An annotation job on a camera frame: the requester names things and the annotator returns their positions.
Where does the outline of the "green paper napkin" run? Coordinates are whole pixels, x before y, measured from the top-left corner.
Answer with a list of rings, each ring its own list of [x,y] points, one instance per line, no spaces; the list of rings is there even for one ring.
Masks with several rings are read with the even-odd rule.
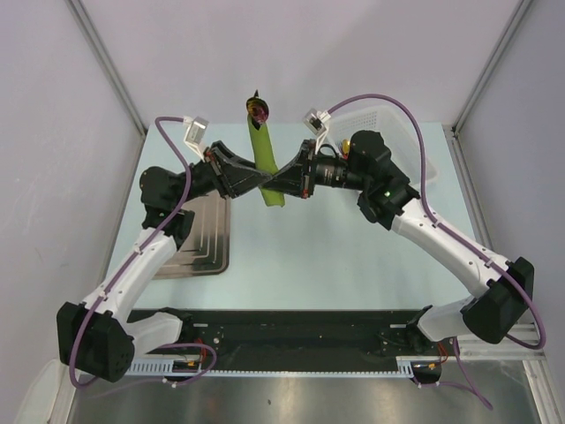
[[[275,162],[267,124],[258,124],[252,119],[251,115],[247,115],[247,124],[256,168],[275,175],[279,169]],[[261,188],[260,192],[267,207],[282,208],[285,206],[285,199],[282,193],[266,188]]]

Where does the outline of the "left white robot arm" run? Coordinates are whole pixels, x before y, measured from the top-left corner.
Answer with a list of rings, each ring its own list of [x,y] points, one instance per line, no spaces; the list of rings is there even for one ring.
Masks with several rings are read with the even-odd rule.
[[[179,312],[164,309],[137,322],[128,318],[157,271],[177,253],[192,231],[187,201],[212,191],[235,199],[266,184],[274,170],[230,152],[217,141],[197,163],[181,172],[152,166],[139,179],[145,218],[138,239],[118,268],[79,303],[64,303],[56,315],[60,360],[72,384],[78,372],[108,382],[120,380],[139,356],[171,348],[189,351],[194,330]]]

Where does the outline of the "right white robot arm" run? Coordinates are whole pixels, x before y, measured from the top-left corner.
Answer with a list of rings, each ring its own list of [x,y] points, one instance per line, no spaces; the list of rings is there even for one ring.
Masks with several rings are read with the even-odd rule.
[[[316,185],[357,190],[367,221],[413,242],[448,269],[467,289],[468,298],[428,306],[408,324],[407,343],[428,354],[447,337],[473,334],[498,344],[527,309],[534,268],[524,258],[509,261],[466,237],[424,204],[424,194],[394,164],[378,132],[358,131],[346,157],[317,154],[314,141],[265,186],[303,199]]]

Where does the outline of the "iridescent spoon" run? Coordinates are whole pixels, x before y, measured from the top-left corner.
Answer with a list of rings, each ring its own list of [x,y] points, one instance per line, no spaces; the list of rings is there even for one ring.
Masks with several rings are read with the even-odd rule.
[[[246,101],[245,107],[254,123],[263,125],[267,122],[269,107],[264,100],[259,97],[251,97]]]

